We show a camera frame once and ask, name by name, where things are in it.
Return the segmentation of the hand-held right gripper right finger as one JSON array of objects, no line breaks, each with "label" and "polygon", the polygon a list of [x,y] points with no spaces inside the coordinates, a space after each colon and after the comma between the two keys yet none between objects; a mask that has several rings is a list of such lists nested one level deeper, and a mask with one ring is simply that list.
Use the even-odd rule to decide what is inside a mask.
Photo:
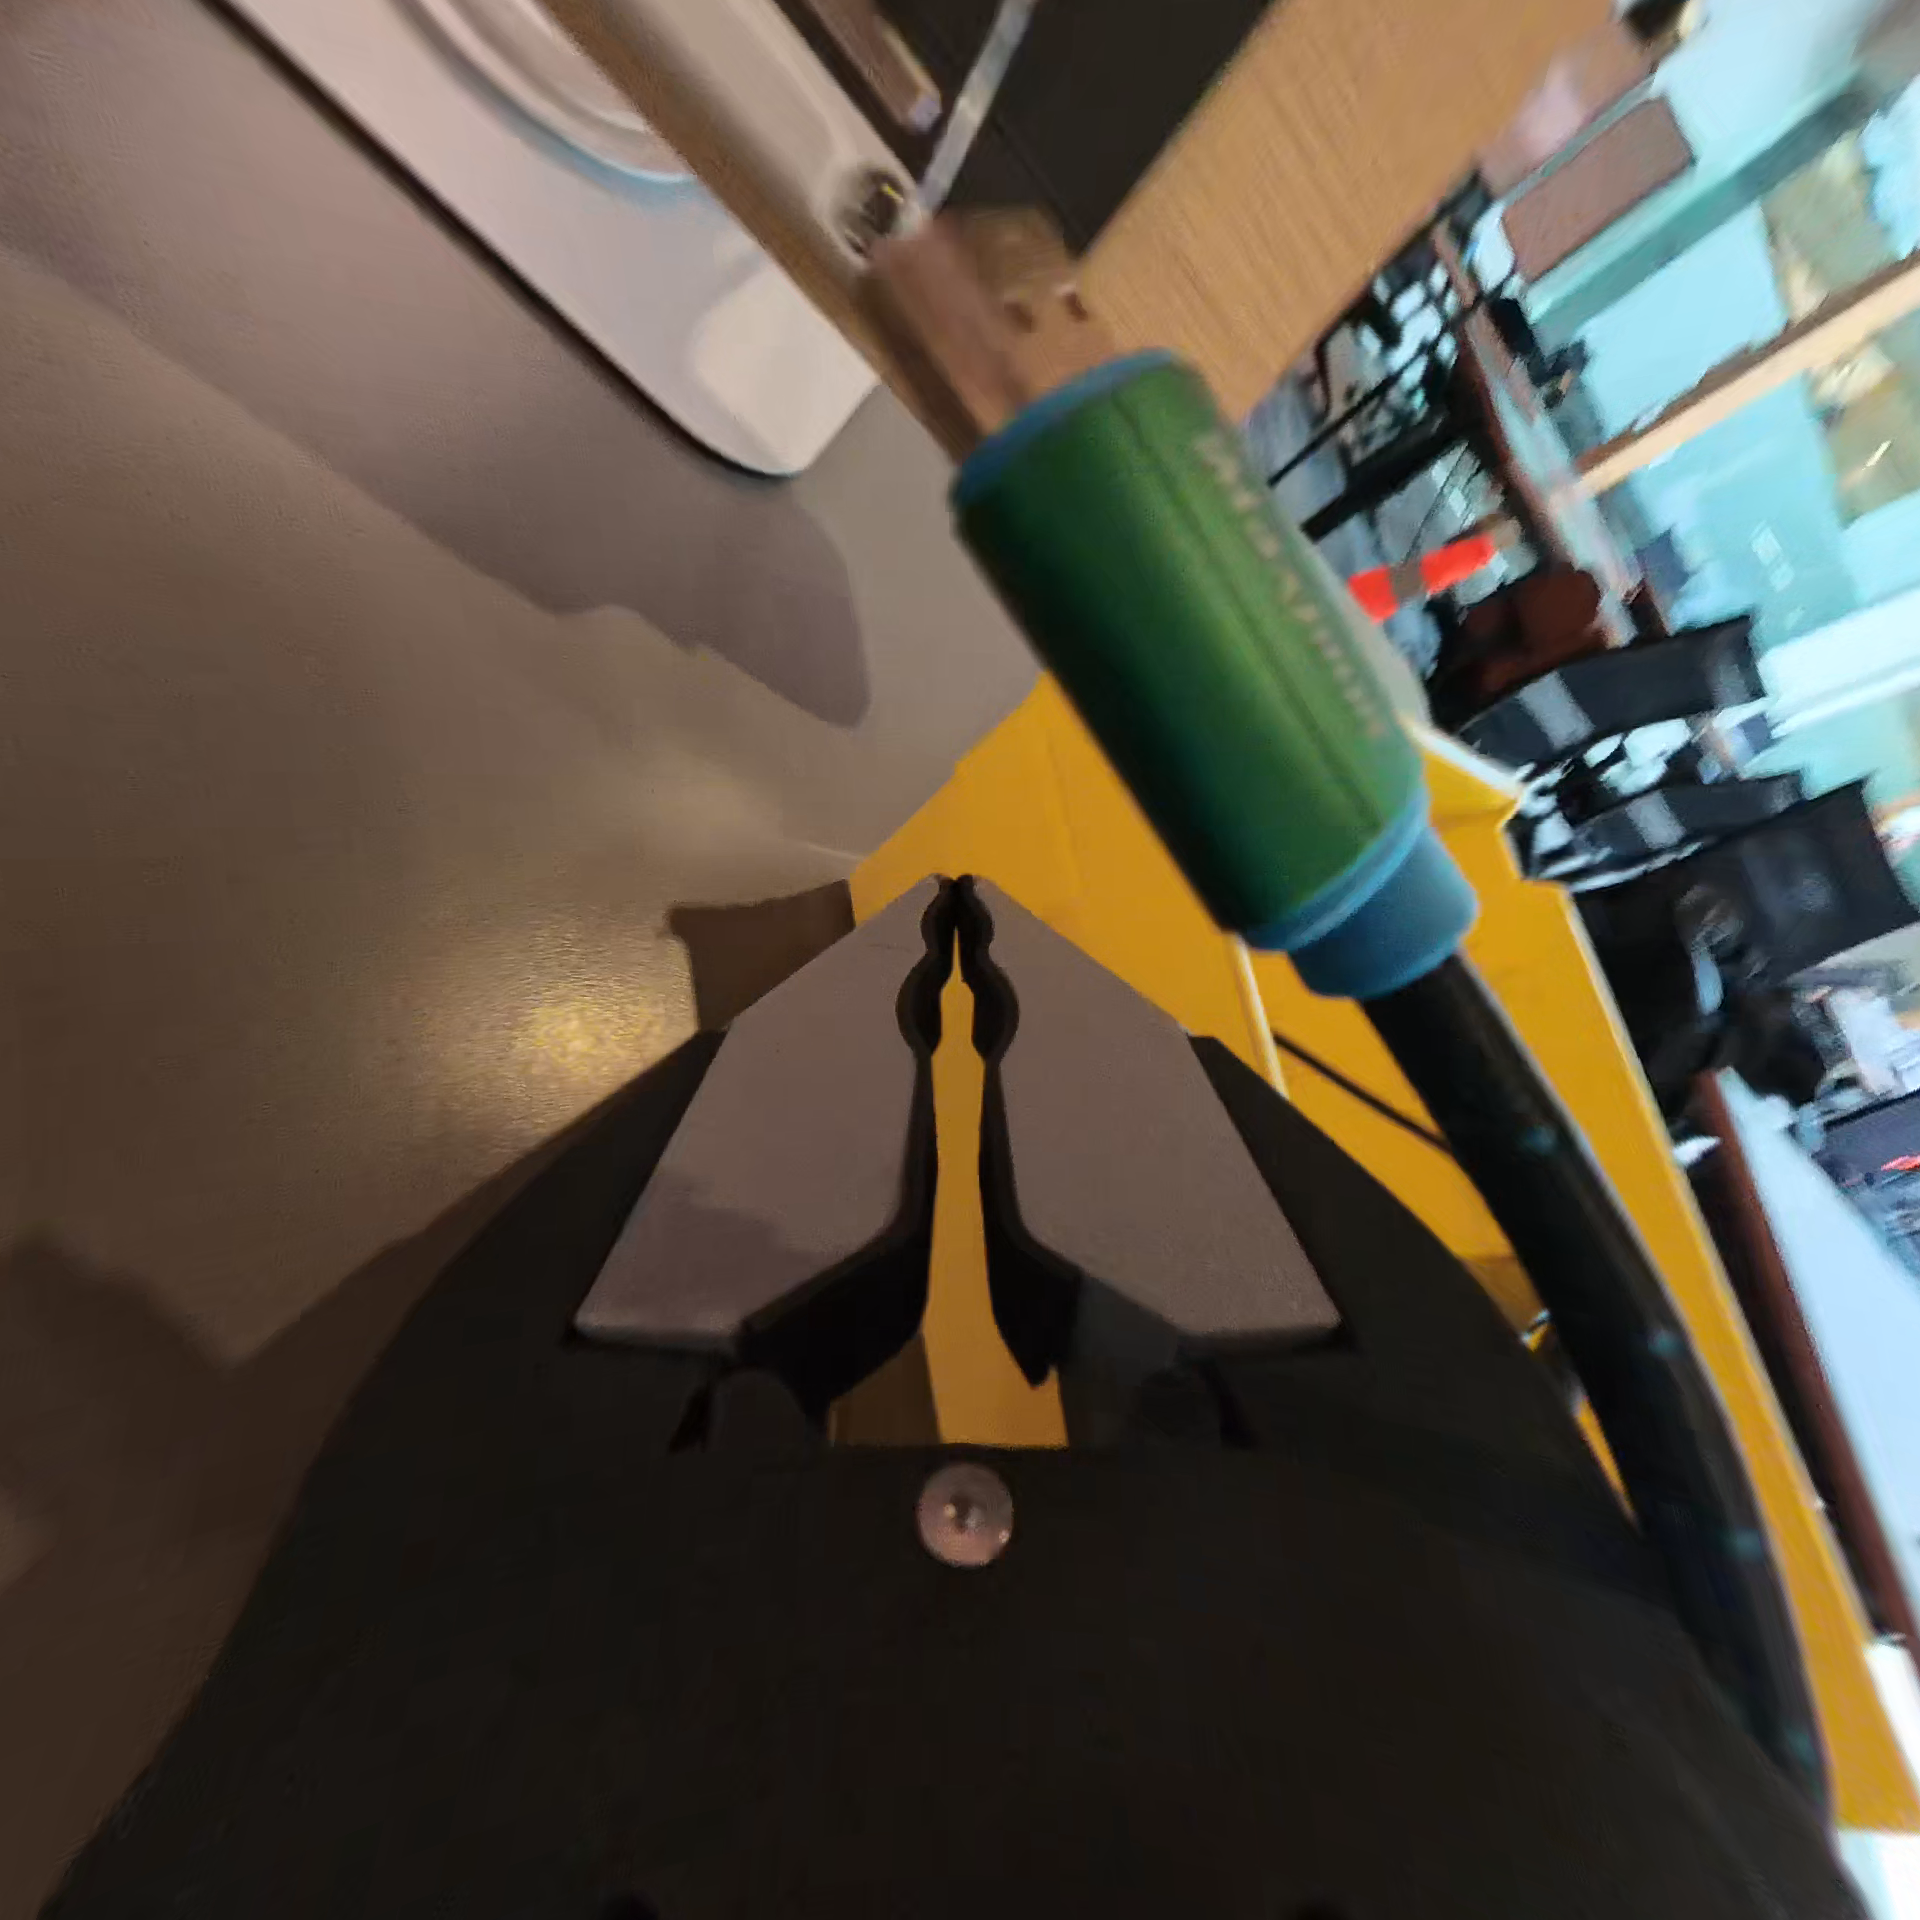
[{"label": "hand-held right gripper right finger", "polygon": [[999,884],[959,881],[979,1190],[1013,1353],[1229,1353],[1340,1313],[1188,1034]]}]

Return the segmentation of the black board on white stand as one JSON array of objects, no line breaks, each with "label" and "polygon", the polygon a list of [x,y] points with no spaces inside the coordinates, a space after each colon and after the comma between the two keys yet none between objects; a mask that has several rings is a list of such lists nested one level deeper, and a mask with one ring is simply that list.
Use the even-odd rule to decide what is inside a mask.
[{"label": "black board on white stand", "polygon": [[588,5],[231,5],[695,442],[809,469],[873,390],[831,268],[868,173],[1039,207],[1121,348],[1253,405],[1619,5],[753,5],[817,105],[767,257],[566,35]]}]

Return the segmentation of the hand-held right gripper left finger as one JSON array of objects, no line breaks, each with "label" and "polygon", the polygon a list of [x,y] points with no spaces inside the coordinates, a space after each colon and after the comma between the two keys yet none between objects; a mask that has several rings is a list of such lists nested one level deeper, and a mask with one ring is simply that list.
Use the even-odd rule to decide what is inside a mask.
[{"label": "hand-held right gripper left finger", "polygon": [[923,878],[721,1034],[576,1309],[595,1341],[771,1334],[905,1222],[928,1043],[909,1009],[940,951]]}]

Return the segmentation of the yellow plastic bin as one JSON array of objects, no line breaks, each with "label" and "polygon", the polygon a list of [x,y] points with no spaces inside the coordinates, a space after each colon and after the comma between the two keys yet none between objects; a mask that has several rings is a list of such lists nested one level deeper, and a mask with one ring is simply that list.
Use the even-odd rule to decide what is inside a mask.
[{"label": "yellow plastic bin", "polygon": [[[1838,1825],[1916,1835],[1916,1762],[1872,1666],[1854,1577],[1771,1391],[1593,949],[1561,889],[1525,881],[1507,836],[1519,780],[1413,725],[1432,820],[1479,917],[1468,956],[1581,1130],[1711,1374],[1755,1481],[1828,1750]],[[1432,1145],[1275,1052],[1312,1052],[1397,1113],[1430,1122],[1359,1011],[1309,995],[1283,956],[1222,935],[1049,681],[853,878],[864,922],[933,873],[999,884],[1193,1034],[1222,1039],[1376,1174],[1479,1279],[1510,1323],[1539,1309],[1512,1247]]]}]

